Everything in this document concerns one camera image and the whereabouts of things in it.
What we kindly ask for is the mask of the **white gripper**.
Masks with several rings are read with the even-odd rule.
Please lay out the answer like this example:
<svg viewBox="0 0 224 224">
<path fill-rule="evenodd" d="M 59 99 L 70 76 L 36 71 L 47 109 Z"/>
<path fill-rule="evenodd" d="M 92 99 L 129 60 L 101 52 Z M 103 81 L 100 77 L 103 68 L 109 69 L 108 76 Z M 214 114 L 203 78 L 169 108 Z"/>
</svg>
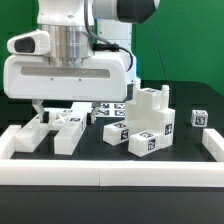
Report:
<svg viewBox="0 0 224 224">
<path fill-rule="evenodd" d="M 131 83 L 132 54 L 119 46 L 89 46 L 82 31 L 35 30 L 7 42 L 11 56 L 4 64 L 3 85 L 11 98 L 32 99 L 41 123 L 49 122 L 42 100 L 122 101 Z M 93 102 L 87 124 L 100 109 Z"/>
</svg>

